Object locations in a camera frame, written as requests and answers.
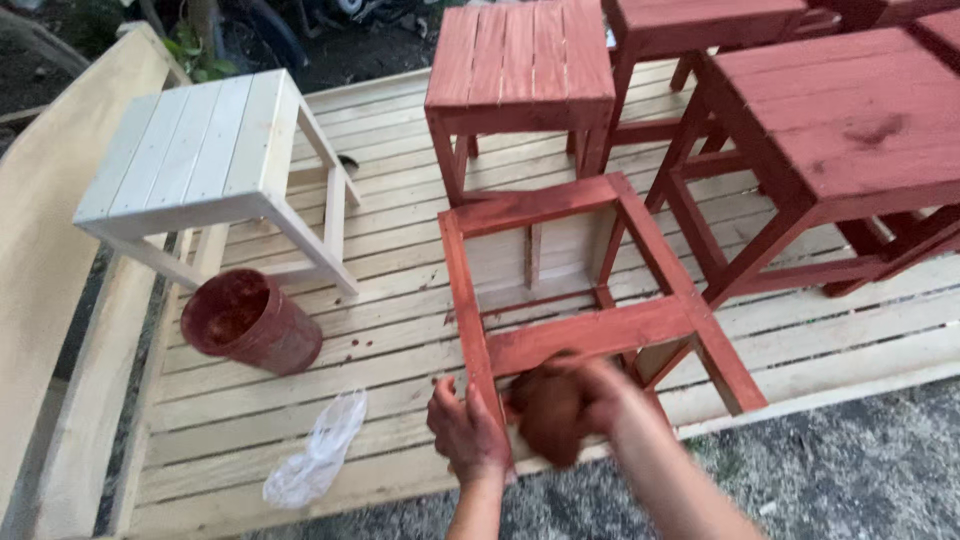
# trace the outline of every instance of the white stool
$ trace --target white stool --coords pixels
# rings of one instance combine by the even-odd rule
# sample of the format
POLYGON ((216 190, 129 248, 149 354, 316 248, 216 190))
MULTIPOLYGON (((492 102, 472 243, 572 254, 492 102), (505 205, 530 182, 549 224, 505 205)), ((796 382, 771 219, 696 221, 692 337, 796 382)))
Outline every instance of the white stool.
POLYGON ((312 261, 261 269, 281 283, 357 282, 343 265, 345 199, 360 198, 285 70, 182 86, 131 101, 77 207, 77 227, 196 289, 210 276, 144 236, 267 217, 312 261), (294 131, 303 130, 327 172, 324 241, 287 204, 294 131))

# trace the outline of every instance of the hand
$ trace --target hand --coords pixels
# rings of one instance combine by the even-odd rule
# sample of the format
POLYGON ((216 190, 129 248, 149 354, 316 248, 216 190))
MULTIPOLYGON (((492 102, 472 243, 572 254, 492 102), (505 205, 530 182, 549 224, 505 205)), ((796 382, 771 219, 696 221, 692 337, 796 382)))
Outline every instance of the hand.
POLYGON ((437 440, 434 447, 450 459, 461 485, 491 477, 503 481, 510 468, 510 443, 484 404, 476 386, 467 386, 467 400, 457 400, 453 377, 434 384, 427 404, 426 425, 437 440))
POLYGON ((580 433, 599 433, 612 438, 616 420, 625 410, 647 405, 636 387, 604 358, 557 357, 543 366, 573 378, 583 393, 586 407, 577 421, 580 433))

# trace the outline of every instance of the paint-stained hand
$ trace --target paint-stained hand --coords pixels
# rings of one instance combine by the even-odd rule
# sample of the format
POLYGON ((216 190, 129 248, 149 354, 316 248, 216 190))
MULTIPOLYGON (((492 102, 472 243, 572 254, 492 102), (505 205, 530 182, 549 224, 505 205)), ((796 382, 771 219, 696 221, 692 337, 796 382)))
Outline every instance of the paint-stained hand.
POLYGON ((510 443, 473 383, 461 402, 451 376, 437 380, 427 404, 426 425, 437 435, 434 447, 450 459, 461 485, 490 476, 503 480, 507 475, 510 443))

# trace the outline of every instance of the red wooden table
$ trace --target red wooden table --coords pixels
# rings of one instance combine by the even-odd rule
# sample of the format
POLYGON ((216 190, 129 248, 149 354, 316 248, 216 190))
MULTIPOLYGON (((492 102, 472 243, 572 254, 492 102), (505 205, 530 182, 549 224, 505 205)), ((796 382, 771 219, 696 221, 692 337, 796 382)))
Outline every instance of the red wooden table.
MULTIPOLYGON (((763 394, 730 340, 623 173, 536 191, 507 192, 489 201, 441 212, 439 221, 464 362, 469 379, 476 383, 491 411, 501 411, 494 378, 533 369, 563 349, 586 357, 623 354, 630 358, 627 367, 635 379, 650 390, 656 401, 654 385, 676 362, 637 365, 633 361, 636 350, 678 345, 697 350, 731 413, 766 406, 763 394), (610 241, 597 269, 596 285, 579 293, 592 295, 599 310, 515 331, 486 334, 484 314, 477 304, 468 268, 465 240, 604 209, 615 210, 610 241), (633 237, 663 296, 617 307, 607 280, 625 231, 633 237)), ((541 299, 538 304, 560 298, 541 299)), ((503 425, 503 416, 497 415, 497 418, 503 425)))
MULTIPOLYGON (((779 42, 796 29, 807 9, 803 0, 603 0, 603 7, 616 38, 616 103, 603 149, 603 166, 613 145, 668 140, 680 125, 679 118, 619 122, 637 62, 677 58, 714 46, 741 48, 779 42)), ((686 58, 675 75, 675 89, 683 87, 689 73, 686 58)))
POLYGON ((647 207, 670 202, 718 307, 734 295, 888 278, 960 231, 960 78, 902 30, 702 57, 697 86, 647 207), (689 158, 714 114, 738 150, 689 158), (685 182, 749 166, 778 213, 728 262, 685 182), (918 219, 916 210, 940 207, 918 219), (891 238, 875 220, 894 235, 891 238), (762 271, 834 223, 856 257, 762 271))
POLYGON ((809 0, 843 16, 845 31, 899 26, 931 13, 960 8, 960 0, 809 0))
POLYGON ((452 207, 478 134, 585 133, 577 170, 597 174, 613 108, 599 0, 448 8, 424 106, 452 207))

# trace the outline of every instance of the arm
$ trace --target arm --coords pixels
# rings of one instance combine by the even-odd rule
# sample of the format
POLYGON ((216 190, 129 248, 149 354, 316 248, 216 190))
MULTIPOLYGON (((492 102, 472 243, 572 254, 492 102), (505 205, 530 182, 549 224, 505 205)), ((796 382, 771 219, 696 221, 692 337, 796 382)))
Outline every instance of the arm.
POLYGON ((608 437, 635 497, 664 538, 763 538, 619 371, 597 360, 580 364, 574 373, 588 397, 582 429, 608 437))
POLYGON ((454 394, 452 377, 437 381, 426 418, 437 435, 434 447, 450 458, 450 467, 460 481, 460 500, 446 538, 493 540, 500 529, 510 444, 473 384, 467 387, 465 403, 454 394))

